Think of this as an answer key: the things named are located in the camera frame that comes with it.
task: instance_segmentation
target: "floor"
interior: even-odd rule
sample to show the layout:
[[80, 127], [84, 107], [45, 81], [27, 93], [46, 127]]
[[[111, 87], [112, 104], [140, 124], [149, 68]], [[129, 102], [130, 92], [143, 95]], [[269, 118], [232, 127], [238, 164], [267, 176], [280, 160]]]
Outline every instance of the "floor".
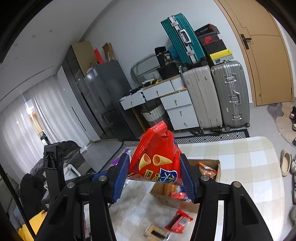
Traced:
[[[264, 136], [267, 137], [274, 145], [274, 149], [277, 153], [278, 158], [280, 158], [281, 150], [286, 149], [291, 154], [292, 157], [296, 155], [296, 149], [291, 146], [278, 132], [273, 118], [267, 112], [267, 106], [259, 106], [250, 109], [250, 127], [248, 132], [251, 137], [254, 136]], [[176, 137], [190, 136], [189, 131], [176, 131], [174, 132]], [[111, 156], [118, 150], [121, 146], [121, 142], [117, 140], [101, 140], [93, 143], [88, 147], [87, 151], [83, 153], [83, 156], [90, 165], [96, 171], [99, 171], [104, 164], [111, 158]], [[285, 189], [285, 221], [283, 232], [280, 240], [283, 240], [293, 227], [293, 223], [289, 218], [289, 212], [293, 206], [292, 203], [292, 175], [283, 177], [284, 189]]]
[[121, 147], [121, 142], [117, 139], [107, 139], [93, 142], [82, 152], [85, 160], [91, 167], [99, 172], [114, 153]]

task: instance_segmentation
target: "white drawer cabinet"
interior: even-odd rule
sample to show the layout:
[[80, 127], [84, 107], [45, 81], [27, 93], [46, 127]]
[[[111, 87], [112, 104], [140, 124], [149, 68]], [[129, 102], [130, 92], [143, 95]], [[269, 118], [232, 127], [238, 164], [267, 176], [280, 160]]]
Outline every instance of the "white drawer cabinet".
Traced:
[[141, 105], [145, 103], [145, 100], [142, 96], [141, 92], [137, 92], [135, 94], [125, 96], [122, 101], [120, 101], [122, 107], [127, 110], [133, 108], [137, 105]]
[[166, 81], [155, 86], [148, 87], [143, 90], [143, 94], [146, 100], [152, 100], [174, 92], [174, 88], [170, 81]]
[[188, 91], [182, 91], [173, 95], [160, 98], [166, 110], [192, 104]]
[[199, 127], [192, 104], [167, 110], [174, 130]]

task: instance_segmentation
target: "sheer curtain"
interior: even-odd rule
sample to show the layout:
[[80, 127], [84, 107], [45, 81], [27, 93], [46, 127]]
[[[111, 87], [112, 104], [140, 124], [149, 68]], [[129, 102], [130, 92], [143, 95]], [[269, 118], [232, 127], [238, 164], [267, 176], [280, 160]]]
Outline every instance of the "sheer curtain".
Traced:
[[90, 140], [67, 108], [57, 78], [53, 75], [29, 89], [35, 111], [51, 143], [72, 140], [84, 147]]
[[17, 182], [43, 157], [44, 146], [35, 132], [23, 96], [0, 114], [0, 162]]

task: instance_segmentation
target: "wooden door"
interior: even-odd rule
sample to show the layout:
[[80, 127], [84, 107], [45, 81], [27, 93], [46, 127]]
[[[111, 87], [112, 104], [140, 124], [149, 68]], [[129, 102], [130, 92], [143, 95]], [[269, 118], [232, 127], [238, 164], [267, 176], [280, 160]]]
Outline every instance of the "wooden door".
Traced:
[[289, 56], [280, 30], [255, 0], [215, 0], [242, 49], [256, 106], [293, 99]]

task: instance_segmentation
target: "black and white rug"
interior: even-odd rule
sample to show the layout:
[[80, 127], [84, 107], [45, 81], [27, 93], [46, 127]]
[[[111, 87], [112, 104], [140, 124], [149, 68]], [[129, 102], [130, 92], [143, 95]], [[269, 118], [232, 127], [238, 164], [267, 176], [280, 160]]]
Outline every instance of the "black and white rug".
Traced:
[[204, 135], [176, 137], [178, 144], [203, 143], [214, 141], [236, 140], [250, 137], [247, 129], [226, 131], [223, 133], [209, 133]]
[[[189, 143], [203, 143], [203, 142], [214, 142], [214, 141], [225, 141], [225, 140], [236, 140], [250, 137], [247, 129], [233, 130], [233, 131], [225, 131], [223, 133], [209, 133], [203, 135], [196, 136], [186, 136], [186, 137], [175, 137], [176, 142], [178, 144], [189, 144]], [[109, 159], [109, 161], [104, 165], [101, 169], [102, 171], [106, 171], [110, 163], [114, 161], [118, 156], [120, 156], [126, 148], [133, 149], [139, 145], [140, 140], [124, 140], [121, 147], [117, 150], [117, 152]]]

